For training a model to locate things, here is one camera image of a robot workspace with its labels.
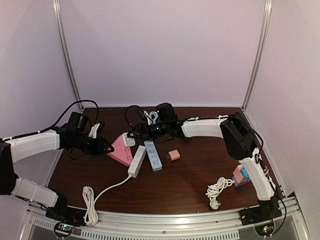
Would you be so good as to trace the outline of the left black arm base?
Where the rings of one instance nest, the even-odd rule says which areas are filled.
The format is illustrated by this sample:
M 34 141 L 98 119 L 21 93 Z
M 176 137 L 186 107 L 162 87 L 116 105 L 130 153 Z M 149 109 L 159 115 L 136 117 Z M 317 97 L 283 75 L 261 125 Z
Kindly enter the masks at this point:
M 45 216 L 61 222 L 66 222 L 76 227 L 83 226 L 85 223 L 86 211 L 79 208 L 69 207 L 66 199 L 60 199 L 56 202 L 54 207 L 41 206 L 46 211 Z

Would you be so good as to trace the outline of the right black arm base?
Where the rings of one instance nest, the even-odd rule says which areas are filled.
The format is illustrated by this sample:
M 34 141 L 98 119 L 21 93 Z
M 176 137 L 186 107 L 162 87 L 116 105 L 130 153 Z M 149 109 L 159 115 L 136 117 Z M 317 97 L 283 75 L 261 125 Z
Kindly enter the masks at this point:
M 280 205 L 276 198 L 267 201 L 258 201 L 258 206 L 245 207 L 239 211 L 243 226 L 271 221 L 282 216 Z

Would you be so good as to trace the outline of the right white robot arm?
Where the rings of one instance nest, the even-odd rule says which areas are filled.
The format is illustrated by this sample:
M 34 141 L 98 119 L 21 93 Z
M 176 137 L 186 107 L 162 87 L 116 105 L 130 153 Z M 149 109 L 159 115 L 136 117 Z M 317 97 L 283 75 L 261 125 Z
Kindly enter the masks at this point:
M 236 116 L 220 115 L 214 118 L 170 119 L 155 124 L 138 123 L 128 132 L 129 138 L 156 140 L 165 135 L 178 139 L 214 137 L 224 140 L 231 158 L 239 161 L 247 171 L 259 201 L 270 201 L 275 196 L 275 185 L 261 159 L 258 134 Z

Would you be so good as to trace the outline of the small white cube adapter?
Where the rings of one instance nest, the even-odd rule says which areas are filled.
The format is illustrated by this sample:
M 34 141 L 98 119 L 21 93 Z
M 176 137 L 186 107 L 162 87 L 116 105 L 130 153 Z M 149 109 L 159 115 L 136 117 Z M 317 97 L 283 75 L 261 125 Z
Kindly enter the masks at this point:
M 123 138 L 123 143 L 126 147 L 134 147 L 136 145 L 136 141 L 134 138 L 126 136 Z

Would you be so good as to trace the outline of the light pink usb charger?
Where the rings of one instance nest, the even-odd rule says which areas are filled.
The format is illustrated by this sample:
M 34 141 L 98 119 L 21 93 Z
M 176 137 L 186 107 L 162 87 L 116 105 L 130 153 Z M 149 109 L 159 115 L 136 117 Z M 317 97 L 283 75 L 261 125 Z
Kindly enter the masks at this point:
M 181 155 L 177 149 L 169 151 L 166 155 L 168 162 L 172 162 L 181 158 Z

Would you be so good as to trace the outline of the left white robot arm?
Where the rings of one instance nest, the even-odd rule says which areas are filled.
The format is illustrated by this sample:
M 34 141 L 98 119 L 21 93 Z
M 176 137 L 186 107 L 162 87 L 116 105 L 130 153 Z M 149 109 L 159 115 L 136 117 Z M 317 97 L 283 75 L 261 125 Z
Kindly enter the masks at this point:
M 19 177 L 14 171 L 14 164 L 20 160 L 44 152 L 60 149 L 78 149 L 86 155 L 112 153 L 114 147 L 101 135 L 99 124 L 94 125 L 89 133 L 83 133 L 70 127 L 53 127 L 47 131 L 37 131 L 22 137 L 10 137 L 0 141 L 0 194 L 16 196 L 45 207 L 52 208 L 52 213 L 61 222 L 72 218 L 72 211 L 66 207 L 64 197 L 59 193 L 33 181 Z

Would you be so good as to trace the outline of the white power strip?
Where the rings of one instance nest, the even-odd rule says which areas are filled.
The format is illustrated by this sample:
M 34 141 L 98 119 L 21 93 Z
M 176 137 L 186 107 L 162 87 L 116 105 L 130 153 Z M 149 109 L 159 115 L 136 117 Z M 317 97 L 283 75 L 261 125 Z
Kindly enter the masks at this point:
M 140 168 L 142 166 L 145 156 L 146 156 L 146 147 L 143 145 L 139 145 L 127 171 L 128 176 L 130 178 L 136 178 L 138 176 L 138 173 L 140 171 Z

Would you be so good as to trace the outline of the light blue power strip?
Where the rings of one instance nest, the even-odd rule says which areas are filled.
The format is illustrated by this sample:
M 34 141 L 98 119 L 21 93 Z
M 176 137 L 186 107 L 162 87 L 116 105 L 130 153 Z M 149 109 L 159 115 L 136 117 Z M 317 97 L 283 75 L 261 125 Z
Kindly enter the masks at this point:
M 146 140 L 144 142 L 144 146 L 146 148 L 146 153 L 148 155 L 152 171 L 157 172 L 162 170 L 163 165 L 154 142 L 152 140 Z

